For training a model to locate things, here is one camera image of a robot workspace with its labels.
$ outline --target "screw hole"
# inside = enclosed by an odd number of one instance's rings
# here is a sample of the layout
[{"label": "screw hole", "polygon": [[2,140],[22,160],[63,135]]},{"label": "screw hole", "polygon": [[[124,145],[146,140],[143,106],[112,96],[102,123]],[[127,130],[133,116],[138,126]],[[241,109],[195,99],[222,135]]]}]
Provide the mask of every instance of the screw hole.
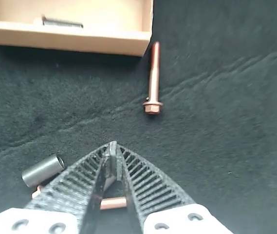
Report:
[{"label": "screw hole", "polygon": [[66,229],[66,225],[63,223],[56,223],[50,227],[49,233],[50,234],[61,234]]},{"label": "screw hole", "polygon": [[156,230],[160,230],[160,229],[169,229],[169,226],[166,225],[165,223],[157,223],[154,228]]},{"label": "screw hole", "polygon": [[17,221],[12,226],[12,230],[13,231],[19,231],[21,229],[24,229],[28,225],[28,223],[29,223],[29,220],[27,220],[27,219],[22,219],[20,221]]},{"label": "screw hole", "polygon": [[199,215],[199,214],[196,214],[196,213],[189,214],[188,218],[189,218],[190,221],[196,221],[196,220],[200,221],[200,220],[203,220],[203,217],[201,215]]}]

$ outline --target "bolt head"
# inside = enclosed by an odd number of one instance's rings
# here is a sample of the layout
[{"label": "bolt head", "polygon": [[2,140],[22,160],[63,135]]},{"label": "bolt head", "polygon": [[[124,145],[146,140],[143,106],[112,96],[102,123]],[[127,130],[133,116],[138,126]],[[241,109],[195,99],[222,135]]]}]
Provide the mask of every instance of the bolt head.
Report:
[{"label": "bolt head", "polygon": [[160,105],[150,104],[145,105],[145,112],[149,115],[157,115],[160,113]]}]

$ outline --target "bolt shaft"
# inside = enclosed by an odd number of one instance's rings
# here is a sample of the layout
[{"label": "bolt shaft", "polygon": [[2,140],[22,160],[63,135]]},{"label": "bolt shaft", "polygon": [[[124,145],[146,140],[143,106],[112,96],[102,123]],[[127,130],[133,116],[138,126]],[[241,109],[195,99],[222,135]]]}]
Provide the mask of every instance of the bolt shaft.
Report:
[{"label": "bolt shaft", "polygon": [[149,100],[159,101],[160,43],[156,42],[151,51],[151,71],[149,78]]}]

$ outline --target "white plastic bracket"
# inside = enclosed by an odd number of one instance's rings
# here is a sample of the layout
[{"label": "white plastic bracket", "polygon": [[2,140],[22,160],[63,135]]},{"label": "white plastic bracket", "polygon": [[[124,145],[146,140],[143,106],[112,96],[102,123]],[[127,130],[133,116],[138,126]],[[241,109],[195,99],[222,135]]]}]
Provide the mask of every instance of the white plastic bracket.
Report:
[{"label": "white plastic bracket", "polygon": [[152,213],[144,222],[144,234],[232,234],[209,210],[199,204]]}]

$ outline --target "metal screw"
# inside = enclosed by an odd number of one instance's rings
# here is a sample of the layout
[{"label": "metal screw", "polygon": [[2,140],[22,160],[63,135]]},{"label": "metal screw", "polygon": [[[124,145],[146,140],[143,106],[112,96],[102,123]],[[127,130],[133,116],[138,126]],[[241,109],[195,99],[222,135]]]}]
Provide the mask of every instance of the metal screw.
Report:
[{"label": "metal screw", "polygon": [[145,113],[157,115],[160,113],[163,104],[159,102],[159,73],[160,73],[160,43],[157,41],[152,45],[151,50],[151,71],[149,78],[149,97],[146,98],[143,106]]}]

